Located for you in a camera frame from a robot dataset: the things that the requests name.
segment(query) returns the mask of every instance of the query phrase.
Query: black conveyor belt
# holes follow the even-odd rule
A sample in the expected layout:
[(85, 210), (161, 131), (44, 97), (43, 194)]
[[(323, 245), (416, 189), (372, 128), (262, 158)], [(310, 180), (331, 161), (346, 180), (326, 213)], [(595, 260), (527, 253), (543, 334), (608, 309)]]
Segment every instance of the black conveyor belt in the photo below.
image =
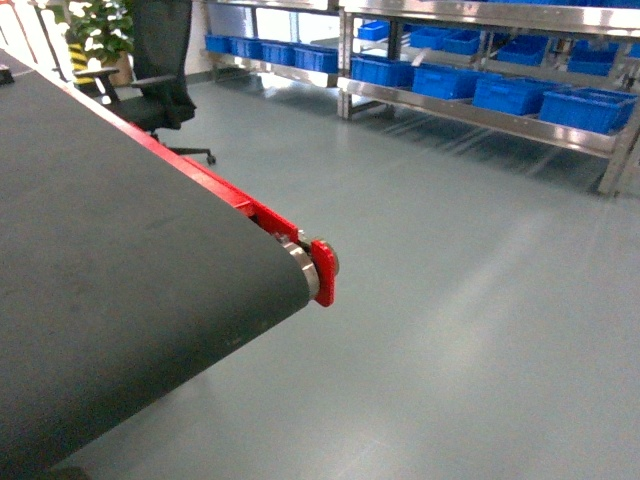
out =
[(2, 479), (53, 465), (309, 295), (272, 237), (28, 70), (0, 87), (0, 252)]

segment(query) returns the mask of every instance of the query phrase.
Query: plant pot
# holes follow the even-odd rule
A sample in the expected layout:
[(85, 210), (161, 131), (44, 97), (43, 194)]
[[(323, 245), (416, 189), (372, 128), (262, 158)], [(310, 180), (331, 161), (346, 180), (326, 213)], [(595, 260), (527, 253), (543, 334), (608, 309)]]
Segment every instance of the plant pot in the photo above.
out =
[(114, 87), (125, 87), (133, 81), (133, 72), (131, 71), (131, 63), (127, 52), (120, 52), (120, 57), (114, 64), (105, 64), (104, 66), (115, 67), (120, 70), (118, 73), (109, 75), (109, 81)]

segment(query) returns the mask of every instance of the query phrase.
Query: black mesh chair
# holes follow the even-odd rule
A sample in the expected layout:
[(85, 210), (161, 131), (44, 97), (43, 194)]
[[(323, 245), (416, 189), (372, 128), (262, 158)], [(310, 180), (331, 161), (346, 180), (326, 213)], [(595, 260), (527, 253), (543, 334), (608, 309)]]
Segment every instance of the black mesh chair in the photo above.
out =
[[(119, 117), (136, 124), (158, 138), (158, 128), (178, 130), (195, 116), (189, 98), (184, 64), (191, 32), (192, 0), (136, 0), (133, 2), (134, 72), (142, 96), (121, 100), (109, 82), (115, 68), (74, 72), (78, 78), (99, 78), (111, 103), (105, 105)], [(173, 148), (178, 155), (206, 154), (207, 163), (216, 159), (208, 148)]]

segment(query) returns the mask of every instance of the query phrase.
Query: blue plastic bin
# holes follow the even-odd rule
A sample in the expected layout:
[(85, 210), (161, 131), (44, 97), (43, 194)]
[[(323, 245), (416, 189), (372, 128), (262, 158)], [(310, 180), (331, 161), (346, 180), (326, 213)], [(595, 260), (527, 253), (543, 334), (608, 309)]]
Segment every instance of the blue plastic bin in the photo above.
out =
[(205, 35), (204, 41), (208, 52), (229, 53), (231, 51), (229, 37), (224, 35)]
[(442, 43), (444, 51), (460, 55), (473, 55), (478, 51), (479, 46), (480, 32), (476, 30), (461, 30), (445, 37)]
[(262, 42), (262, 59), (292, 67), (296, 64), (296, 52), (290, 43)]
[(480, 78), (497, 80), (501, 76), (495, 73), (425, 64), (415, 70), (413, 91), (445, 100), (471, 98)]
[(547, 41), (546, 37), (520, 36), (498, 50), (496, 58), (501, 62), (540, 65)]
[(627, 123), (637, 98), (596, 88), (545, 92), (540, 120), (607, 134)]
[(296, 67), (324, 73), (338, 73), (338, 51), (324, 47), (294, 47)]
[(449, 35), (458, 32), (449, 28), (428, 27), (421, 28), (411, 33), (409, 45), (416, 48), (430, 48), (431, 50), (442, 50), (444, 39)]
[(365, 23), (358, 29), (358, 38), (362, 40), (381, 40), (389, 36), (389, 22), (376, 20)]
[(569, 63), (567, 63), (567, 70), (570, 72), (586, 73), (589, 75), (599, 75), (601, 77), (606, 77), (607, 75), (609, 75), (609, 71), (611, 70), (612, 66), (613, 62), (601, 62), (598, 60), (576, 60), (575, 58), (570, 58)]
[(260, 40), (231, 37), (229, 42), (231, 43), (232, 54), (238, 57), (262, 60), (262, 42)]
[(571, 58), (567, 64), (570, 72), (587, 73), (590, 75), (607, 76), (613, 66), (618, 43), (596, 45), (587, 40), (580, 40), (573, 46)]
[(409, 62), (386, 58), (356, 57), (351, 61), (351, 78), (387, 87), (409, 87), (413, 82), (413, 70)]
[(566, 85), (532, 78), (478, 80), (473, 105), (512, 115), (538, 113), (544, 92), (566, 88)]
[(620, 48), (620, 44), (615, 42), (597, 43), (589, 42), (589, 40), (578, 40), (571, 49), (571, 55), (576, 56), (591, 52), (608, 52), (611, 54), (611, 60), (613, 60), (618, 48)]
[(640, 8), (640, 0), (602, 0), (605, 8)]
[(405, 23), (402, 26), (402, 30), (405, 32), (415, 32), (416, 30), (420, 30), (421, 28), (424, 28), (424, 26), (416, 25), (415, 23)]

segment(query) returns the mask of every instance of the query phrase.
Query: chair armrest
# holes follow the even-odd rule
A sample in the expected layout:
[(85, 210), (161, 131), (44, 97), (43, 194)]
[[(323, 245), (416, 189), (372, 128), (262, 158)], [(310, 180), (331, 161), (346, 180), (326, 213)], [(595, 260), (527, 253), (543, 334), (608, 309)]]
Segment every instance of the chair armrest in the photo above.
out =
[(159, 85), (164, 85), (169, 82), (173, 82), (176, 79), (175, 75), (162, 75), (161, 77), (149, 77), (144, 78), (142, 80), (136, 80), (131, 83), (133, 88), (147, 88), (147, 87), (157, 87)]
[(120, 98), (118, 97), (118, 93), (116, 92), (116, 89), (113, 88), (113, 85), (111, 85), (111, 81), (109, 80), (109, 75), (113, 73), (118, 73), (119, 71), (120, 71), (119, 69), (114, 67), (105, 67), (99, 70), (74, 70), (73, 74), (75, 75), (76, 78), (99, 79), (100, 82), (102, 82), (102, 86), (104, 87), (104, 90), (105, 90), (104, 93), (107, 94), (107, 96), (109, 97), (112, 103), (117, 103), (120, 101)]
[(74, 70), (73, 74), (76, 78), (102, 78), (118, 73), (119, 71), (120, 70), (115, 67), (106, 67), (99, 70)]

